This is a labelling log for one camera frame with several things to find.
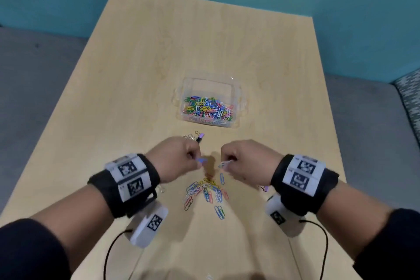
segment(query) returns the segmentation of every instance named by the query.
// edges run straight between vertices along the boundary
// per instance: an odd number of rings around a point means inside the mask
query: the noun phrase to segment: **hand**
[[[223,169],[250,185],[270,186],[283,155],[254,140],[236,140],[222,146],[222,161],[233,159]]]
[[[145,155],[163,183],[172,182],[187,172],[201,168],[201,164],[196,161],[201,157],[200,146],[195,140],[182,136],[163,140]]]

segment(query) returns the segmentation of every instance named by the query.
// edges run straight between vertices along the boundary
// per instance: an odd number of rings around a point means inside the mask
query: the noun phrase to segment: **pile of paper clips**
[[[205,117],[207,119],[231,121],[233,119],[233,105],[227,107],[223,102],[215,98],[204,98],[200,96],[188,96],[184,100],[184,114]]]
[[[223,173],[220,173],[220,182],[222,185],[225,184]],[[220,188],[214,180],[204,177],[204,179],[200,182],[193,182],[190,186],[186,188],[186,195],[182,200],[184,203],[184,210],[188,210],[191,207],[194,201],[193,196],[197,196],[201,192],[203,192],[204,198],[206,199],[207,203],[213,203],[212,191],[215,194],[215,201],[218,203],[223,203],[223,197],[225,199],[229,199],[228,193],[223,188]],[[222,206],[214,206],[214,209],[216,210],[216,214],[220,219],[226,218]]]

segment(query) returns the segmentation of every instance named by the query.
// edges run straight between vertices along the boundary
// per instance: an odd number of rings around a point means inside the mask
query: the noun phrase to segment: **black cable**
[[[115,237],[115,239],[114,239],[114,241],[112,242],[111,246],[109,246],[108,252],[107,252],[106,257],[105,257],[105,264],[104,264],[104,280],[106,280],[106,264],[107,264],[107,262],[108,262],[108,257],[109,257],[109,253],[111,252],[112,246],[115,244],[115,242],[117,241],[117,239],[118,239],[121,235],[123,235],[123,234],[125,234],[125,233],[131,233],[131,232],[133,232],[133,230],[132,230],[132,229],[127,229],[127,230],[124,230],[123,232],[119,233],[119,235]]]
[[[310,222],[311,224],[317,225],[324,232],[324,235],[325,235],[325,254],[324,254],[324,260],[322,261],[321,276],[319,277],[319,279],[322,280],[322,277],[324,275],[325,261],[327,260],[327,252],[328,252],[328,235],[327,235],[327,232],[325,231],[325,229],[320,224],[317,224],[317,223],[312,222],[310,220],[300,219],[299,222]]]

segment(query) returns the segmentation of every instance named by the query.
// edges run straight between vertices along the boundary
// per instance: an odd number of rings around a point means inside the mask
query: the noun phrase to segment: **white tracking module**
[[[153,201],[143,210],[133,216],[126,229],[133,229],[126,237],[131,244],[140,248],[146,248],[153,240],[159,226],[168,215],[168,209],[158,201]]]
[[[296,237],[305,227],[305,223],[299,222],[304,217],[300,217],[288,210],[281,202],[281,196],[278,193],[275,193],[267,200],[265,213],[279,225],[287,237]]]

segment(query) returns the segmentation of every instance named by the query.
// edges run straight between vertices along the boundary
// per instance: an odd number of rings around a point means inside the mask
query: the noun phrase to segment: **light wood tabletop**
[[[248,104],[236,128],[177,119],[174,93],[187,70],[239,80]],[[200,147],[214,158],[217,175],[221,146],[253,138],[283,154],[324,160],[345,180],[312,18],[204,0],[109,0],[0,224],[81,188],[110,160],[196,130],[205,133]],[[186,187],[203,174],[165,186],[159,200],[169,214],[152,244],[143,251],[119,239],[109,279],[319,278],[323,232],[307,225],[289,240],[264,213],[272,188],[225,175],[226,219],[203,196],[184,211]],[[114,222],[73,279],[102,278],[108,247],[128,223]],[[330,236],[324,279],[356,278]]]

